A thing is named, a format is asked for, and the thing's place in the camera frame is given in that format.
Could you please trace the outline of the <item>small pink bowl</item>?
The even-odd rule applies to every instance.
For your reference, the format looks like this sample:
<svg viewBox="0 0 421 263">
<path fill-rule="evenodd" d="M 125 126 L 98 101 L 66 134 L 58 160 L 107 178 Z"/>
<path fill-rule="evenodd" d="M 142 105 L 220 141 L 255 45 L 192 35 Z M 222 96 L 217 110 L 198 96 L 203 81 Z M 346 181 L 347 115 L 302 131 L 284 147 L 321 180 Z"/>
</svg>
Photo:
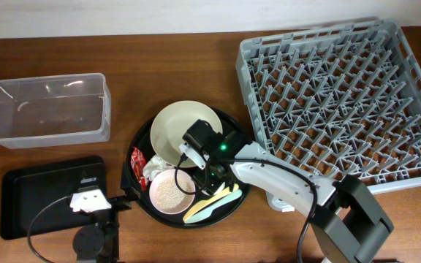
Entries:
<svg viewBox="0 0 421 263">
<path fill-rule="evenodd" d="M 175 169 L 168 169 L 159 173 L 151 182 L 149 198 L 159 212 L 174 215 L 188 209 L 195 195 L 183 193 L 175 182 Z"/>
</svg>

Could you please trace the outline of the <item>large beige bowl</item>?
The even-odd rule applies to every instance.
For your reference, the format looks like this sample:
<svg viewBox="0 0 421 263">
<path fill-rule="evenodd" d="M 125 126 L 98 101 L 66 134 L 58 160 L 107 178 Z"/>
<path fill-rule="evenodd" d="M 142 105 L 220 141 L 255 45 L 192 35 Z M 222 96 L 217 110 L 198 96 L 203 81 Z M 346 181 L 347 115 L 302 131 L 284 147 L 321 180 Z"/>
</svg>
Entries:
<svg viewBox="0 0 421 263">
<path fill-rule="evenodd" d="M 169 104 L 154 118 L 151 125 L 151 145 L 156 155 L 176 166 L 181 157 L 182 136 L 197 120 L 207 121 L 215 132 L 223 132 L 220 118 L 207 105 L 196 101 Z"/>
</svg>

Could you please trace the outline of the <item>white cup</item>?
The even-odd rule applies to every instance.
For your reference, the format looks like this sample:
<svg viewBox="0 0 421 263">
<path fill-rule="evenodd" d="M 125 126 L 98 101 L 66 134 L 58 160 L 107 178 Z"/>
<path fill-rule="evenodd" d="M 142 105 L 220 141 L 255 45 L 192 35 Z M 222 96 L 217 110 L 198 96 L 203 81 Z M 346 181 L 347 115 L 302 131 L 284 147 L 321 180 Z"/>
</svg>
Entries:
<svg viewBox="0 0 421 263">
<path fill-rule="evenodd" d="M 225 188 L 225 182 L 222 181 L 211 181 L 206 184 L 206 187 L 202 190 L 205 195 L 213 196 L 218 194 Z"/>
</svg>

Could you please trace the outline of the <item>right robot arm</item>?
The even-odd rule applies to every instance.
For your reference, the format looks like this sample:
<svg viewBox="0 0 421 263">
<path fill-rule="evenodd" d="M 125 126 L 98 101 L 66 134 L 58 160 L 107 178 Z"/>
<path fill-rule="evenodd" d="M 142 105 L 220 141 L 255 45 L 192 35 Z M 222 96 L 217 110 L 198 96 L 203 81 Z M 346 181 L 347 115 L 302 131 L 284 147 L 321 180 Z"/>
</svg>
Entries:
<svg viewBox="0 0 421 263">
<path fill-rule="evenodd" d="M 244 134 L 187 133 L 184 153 L 221 178 L 271 193 L 306 218 L 327 262 L 372 262 L 394 225 L 368 187 L 353 175 L 340 181 L 275 157 Z"/>
</svg>

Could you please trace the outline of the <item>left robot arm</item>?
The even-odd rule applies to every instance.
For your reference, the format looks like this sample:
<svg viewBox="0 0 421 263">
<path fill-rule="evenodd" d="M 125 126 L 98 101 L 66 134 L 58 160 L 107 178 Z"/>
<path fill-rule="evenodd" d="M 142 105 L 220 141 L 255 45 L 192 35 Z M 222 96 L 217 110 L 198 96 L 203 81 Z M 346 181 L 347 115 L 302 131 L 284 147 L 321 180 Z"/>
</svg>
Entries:
<svg viewBox="0 0 421 263">
<path fill-rule="evenodd" d="M 119 260 L 120 212 L 130 210 L 134 194 L 105 195 L 106 169 L 103 162 L 82 168 L 78 189 L 72 194 L 72 211 L 88 217 L 89 224 L 75 234 L 72 247 L 77 262 L 117 262 Z"/>
</svg>

